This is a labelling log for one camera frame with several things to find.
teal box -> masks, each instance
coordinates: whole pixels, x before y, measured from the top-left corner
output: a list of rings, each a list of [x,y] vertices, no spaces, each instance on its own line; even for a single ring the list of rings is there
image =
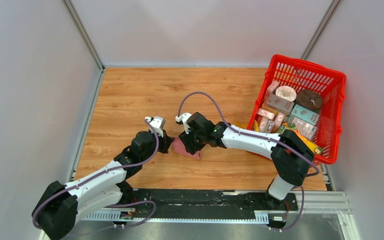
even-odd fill
[[[307,108],[305,108],[301,105],[295,104],[295,106],[293,106],[293,109],[289,114],[289,119],[292,120],[292,119],[294,119],[294,117],[297,117],[297,118],[315,126],[317,124],[317,122],[319,121],[320,115],[318,115],[317,113],[315,113],[311,110],[308,110]]]

brown round object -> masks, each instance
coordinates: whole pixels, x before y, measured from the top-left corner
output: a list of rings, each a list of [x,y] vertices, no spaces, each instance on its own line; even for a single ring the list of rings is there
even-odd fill
[[[318,111],[322,108],[323,98],[313,90],[303,89],[296,95],[295,103],[308,110]]]

white tape roll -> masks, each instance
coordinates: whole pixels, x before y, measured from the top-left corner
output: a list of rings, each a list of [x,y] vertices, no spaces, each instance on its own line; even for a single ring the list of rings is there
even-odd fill
[[[293,102],[297,98],[297,92],[290,86],[280,86],[276,89],[276,96]]]

wood grain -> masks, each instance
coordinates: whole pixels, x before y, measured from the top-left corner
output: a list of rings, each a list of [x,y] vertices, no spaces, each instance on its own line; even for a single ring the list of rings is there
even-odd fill
[[[194,91],[210,94],[227,121],[247,124],[264,80],[265,68],[108,68],[81,154],[76,179],[111,161],[147,130],[146,116],[166,119],[164,129],[178,136],[179,104]],[[183,112],[200,112],[214,123],[220,116],[203,95],[191,96]],[[158,153],[128,182],[134,188],[265,190],[277,172],[261,156],[238,150],[202,150],[201,160],[176,153]],[[306,190],[326,190],[323,176],[309,177]]]

robotic arm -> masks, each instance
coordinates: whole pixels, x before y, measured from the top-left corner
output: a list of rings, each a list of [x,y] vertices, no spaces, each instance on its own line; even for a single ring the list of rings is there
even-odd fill
[[[199,112],[183,113],[176,117],[176,122],[184,126],[184,132],[179,138],[186,151],[192,155],[208,144],[213,148],[242,149],[272,160],[278,175],[269,185],[265,199],[272,208],[282,204],[294,186],[303,184],[310,169],[306,161],[286,149],[285,145],[311,162],[314,160],[314,153],[290,130],[285,130],[281,134],[261,133],[235,125],[227,126],[223,121],[214,125]]]
[[[130,192],[133,189],[126,180],[139,172],[144,161],[155,154],[156,136],[158,152],[163,154],[168,153],[174,140],[163,130],[166,121],[162,117],[146,117],[145,121],[150,128],[152,126],[156,134],[140,131],[131,141],[131,145],[103,168],[64,185],[55,181],[46,188],[33,210],[32,217],[50,239],[61,239],[82,218],[106,206],[131,202]],[[39,209],[51,198],[53,199]]]

